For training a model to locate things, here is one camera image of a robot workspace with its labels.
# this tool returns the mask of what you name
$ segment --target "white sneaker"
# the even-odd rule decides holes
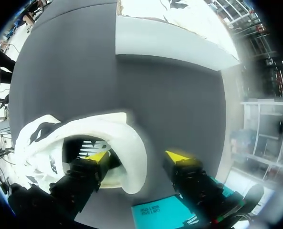
[[[27,124],[16,140],[16,168],[21,185],[36,184],[49,192],[77,157],[115,153],[121,165],[110,169],[100,188],[122,187],[137,193],[147,175],[147,154],[138,133],[126,124],[125,113],[92,116],[62,123],[45,115]]]

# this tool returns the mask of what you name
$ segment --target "white shelving unit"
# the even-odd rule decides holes
[[[276,102],[274,99],[259,99],[255,101],[248,101],[248,102],[241,102],[242,105],[244,105],[244,129],[254,130],[256,131],[256,140],[254,149],[252,151],[252,154],[242,154],[246,158],[250,158],[253,160],[256,160],[258,162],[264,163],[268,165],[266,172],[262,178],[262,180],[265,180],[266,175],[268,172],[274,168],[277,170],[277,173],[283,169],[283,131],[279,136],[272,136],[269,134],[262,134],[260,130],[260,123],[264,116],[274,116],[274,117],[280,117],[281,122],[283,123],[283,102]],[[255,155],[257,150],[257,145],[259,141],[259,137],[265,137],[267,138],[264,154],[262,156]],[[281,142],[280,148],[277,148],[278,142]],[[278,156],[275,159],[272,158],[266,158],[266,151],[268,148],[268,145],[274,145],[275,149],[277,149]]]
[[[224,11],[227,14],[227,17],[224,18],[224,21],[230,27],[232,24],[240,21],[241,19],[251,14],[248,7],[245,6],[244,3],[240,2],[239,0],[212,0],[209,6],[212,9],[216,10],[217,13]],[[226,9],[229,7],[234,10],[233,13],[229,12],[229,10]]]

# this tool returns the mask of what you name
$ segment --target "gray table surface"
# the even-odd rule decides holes
[[[144,138],[148,171],[135,195],[92,194],[76,220],[101,229],[134,228],[130,207],[173,194],[164,150],[194,153],[215,176],[223,150],[226,104],[218,72],[166,58],[115,56],[115,0],[54,0],[17,59],[10,88],[13,141],[29,122],[130,111]]]

